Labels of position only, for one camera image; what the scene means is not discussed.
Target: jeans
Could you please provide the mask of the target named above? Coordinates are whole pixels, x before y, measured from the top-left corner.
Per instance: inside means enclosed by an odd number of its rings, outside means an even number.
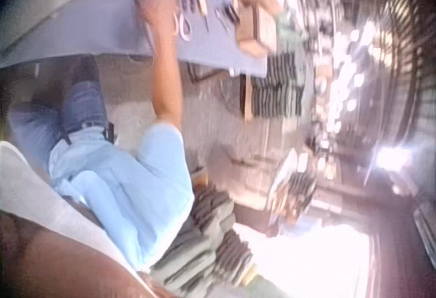
[[[61,130],[69,134],[89,126],[107,128],[108,117],[98,81],[84,81],[73,85],[60,109],[38,101],[12,105],[8,123],[23,155],[48,170]]]

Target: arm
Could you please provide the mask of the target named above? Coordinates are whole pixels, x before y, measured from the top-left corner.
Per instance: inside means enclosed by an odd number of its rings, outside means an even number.
[[[143,0],[140,7],[155,32],[153,108],[159,120],[181,129],[183,94],[173,35],[177,0]]]

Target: table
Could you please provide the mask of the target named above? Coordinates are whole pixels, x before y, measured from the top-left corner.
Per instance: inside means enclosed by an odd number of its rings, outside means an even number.
[[[215,8],[232,0],[207,0],[208,25],[199,11],[187,13],[193,29],[190,42],[178,39],[181,61],[207,65],[243,74],[266,75],[266,57],[255,58],[238,48],[234,28],[227,33]],[[73,0],[51,18],[2,53],[0,68],[47,57],[77,54],[128,54],[151,56],[150,47],[138,20],[134,0]]]

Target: floor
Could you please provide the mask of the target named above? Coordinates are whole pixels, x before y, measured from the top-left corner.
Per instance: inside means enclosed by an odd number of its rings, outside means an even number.
[[[183,137],[190,170],[206,166],[211,180],[221,190],[245,204],[262,209],[265,192],[270,185],[267,172],[235,165],[232,160],[249,160],[254,155],[275,160],[283,158],[290,148],[298,150],[304,142],[304,124],[310,122],[310,101],[313,96],[313,77],[305,65],[304,51],[297,52],[300,81],[306,82],[303,95],[303,115],[300,119],[285,121],[254,119],[245,122],[240,113],[240,81],[237,78],[207,80],[193,84],[181,65],[184,91]],[[137,62],[128,56],[102,55],[96,57],[100,83],[111,122],[118,135],[117,145],[134,151],[146,129],[154,122],[151,104],[153,64],[151,59]],[[30,96],[39,83],[33,80],[34,65],[0,72],[5,91],[12,95]],[[26,88],[17,93],[17,86],[7,83],[21,79]]]

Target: person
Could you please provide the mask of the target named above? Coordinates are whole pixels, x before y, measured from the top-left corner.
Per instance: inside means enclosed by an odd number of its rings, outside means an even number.
[[[154,29],[153,108],[157,120],[144,134],[135,156],[117,149],[105,135],[108,119],[98,69],[90,57],[79,58],[72,68],[72,85],[60,106],[51,106],[38,96],[11,107],[8,123],[14,142],[26,158],[47,170],[57,193],[53,196],[54,192],[47,192],[42,180],[35,179],[35,174],[30,174],[32,170],[23,166],[24,158],[18,161],[18,152],[14,155],[13,148],[3,149],[2,237],[10,240],[2,242],[2,262],[6,260],[2,267],[10,266],[12,277],[24,272],[37,279],[38,283],[29,277],[17,280],[18,284],[26,283],[23,290],[29,290],[25,291],[27,296],[34,288],[45,286],[45,290],[58,295],[44,293],[43,297],[65,297],[66,292],[69,297],[105,297],[91,293],[80,296],[69,291],[59,294],[61,287],[72,290],[82,286],[81,281],[95,286],[89,289],[95,293],[98,286],[108,281],[92,284],[84,278],[95,278],[99,273],[109,273],[114,280],[110,287],[122,290],[135,279],[126,278],[125,272],[117,271],[111,261],[100,255],[111,257],[138,279],[135,272],[147,270],[163,256],[187,219],[193,192],[181,135],[183,94],[173,36],[177,9],[177,0],[140,2],[141,15]],[[70,207],[91,220],[94,227]],[[30,234],[23,235],[21,228]],[[92,252],[79,244],[92,247]],[[8,254],[14,255],[17,246],[24,251],[16,252],[21,258],[14,265]],[[59,283],[50,282],[52,276]],[[21,285],[12,285],[12,289],[24,292]]]

